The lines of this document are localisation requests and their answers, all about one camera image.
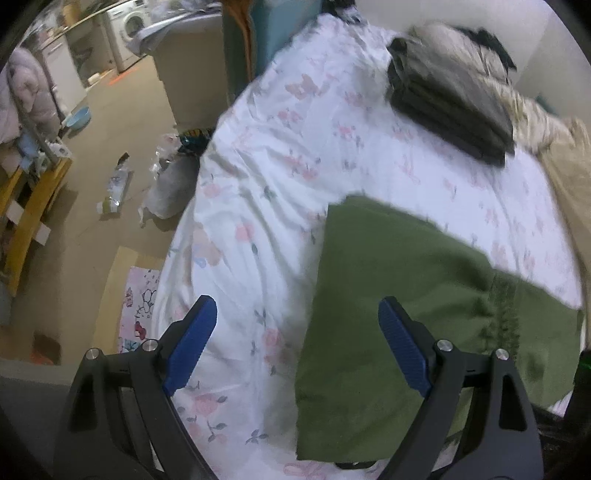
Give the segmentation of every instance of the wall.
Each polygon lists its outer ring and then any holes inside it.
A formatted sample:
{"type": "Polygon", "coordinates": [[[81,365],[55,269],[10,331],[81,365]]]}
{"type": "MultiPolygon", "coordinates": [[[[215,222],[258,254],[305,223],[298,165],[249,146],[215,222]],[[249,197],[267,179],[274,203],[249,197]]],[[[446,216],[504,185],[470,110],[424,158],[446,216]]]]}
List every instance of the wall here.
{"type": "Polygon", "coordinates": [[[544,0],[357,0],[374,25],[407,31],[413,25],[440,20],[485,27],[494,33],[517,65],[517,80],[537,49],[551,15],[544,0]]]}
{"type": "Polygon", "coordinates": [[[554,14],[516,87],[542,94],[560,116],[578,116],[591,131],[591,65],[554,14]]]}

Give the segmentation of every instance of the blue plastic bowl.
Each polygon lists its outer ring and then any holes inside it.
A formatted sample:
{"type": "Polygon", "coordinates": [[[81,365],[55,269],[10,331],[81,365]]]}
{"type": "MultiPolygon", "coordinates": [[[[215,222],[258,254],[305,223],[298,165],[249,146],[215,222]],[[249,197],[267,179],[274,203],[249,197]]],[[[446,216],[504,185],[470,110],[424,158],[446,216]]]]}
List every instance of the blue plastic bowl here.
{"type": "Polygon", "coordinates": [[[84,128],[90,122],[91,118],[90,108],[85,106],[68,119],[66,126],[72,130],[79,130],[80,128],[84,128]]]}

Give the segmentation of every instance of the gray folded garment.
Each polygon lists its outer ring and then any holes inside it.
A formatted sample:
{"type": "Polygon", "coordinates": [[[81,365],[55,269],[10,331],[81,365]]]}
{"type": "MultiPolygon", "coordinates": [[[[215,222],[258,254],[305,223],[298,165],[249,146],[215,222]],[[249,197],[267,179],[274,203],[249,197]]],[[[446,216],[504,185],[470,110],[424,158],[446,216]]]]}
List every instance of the gray folded garment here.
{"type": "Polygon", "coordinates": [[[475,158],[505,165],[505,153],[514,153],[513,125],[485,85],[418,42],[395,38],[388,51],[393,107],[475,158]]]}

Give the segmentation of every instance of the green garment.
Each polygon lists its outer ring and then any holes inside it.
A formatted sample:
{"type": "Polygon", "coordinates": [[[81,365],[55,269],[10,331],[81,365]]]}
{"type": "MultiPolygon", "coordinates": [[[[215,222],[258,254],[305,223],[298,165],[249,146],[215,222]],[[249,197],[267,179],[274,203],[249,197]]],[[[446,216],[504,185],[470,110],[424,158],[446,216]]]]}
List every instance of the green garment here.
{"type": "MultiPolygon", "coordinates": [[[[430,223],[348,197],[329,207],[295,379],[299,459],[388,458],[404,438],[423,399],[404,381],[378,326],[386,296],[463,351],[507,349],[533,403],[549,406],[571,390],[577,310],[492,268],[484,254],[430,223]]],[[[468,405],[462,395],[459,411],[468,405]]],[[[457,431],[461,415],[456,423],[457,431]]]]}

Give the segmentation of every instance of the white bed sheet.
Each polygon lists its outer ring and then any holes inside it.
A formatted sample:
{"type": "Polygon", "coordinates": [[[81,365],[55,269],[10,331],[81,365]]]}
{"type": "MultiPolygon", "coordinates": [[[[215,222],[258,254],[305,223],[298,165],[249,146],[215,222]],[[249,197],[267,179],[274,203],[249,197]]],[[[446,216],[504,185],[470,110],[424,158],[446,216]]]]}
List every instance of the white bed sheet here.
{"type": "Polygon", "coordinates": [[[537,160],[518,148],[505,169],[484,165],[394,112],[385,100],[393,35],[319,17],[224,114],[202,158],[151,334],[182,319],[198,296],[216,300],[212,338],[173,400],[222,480],[374,478],[384,465],[342,472],[294,453],[294,376],[323,222],[328,204],[347,194],[429,218],[493,265],[569,306],[582,303],[537,160]]]}

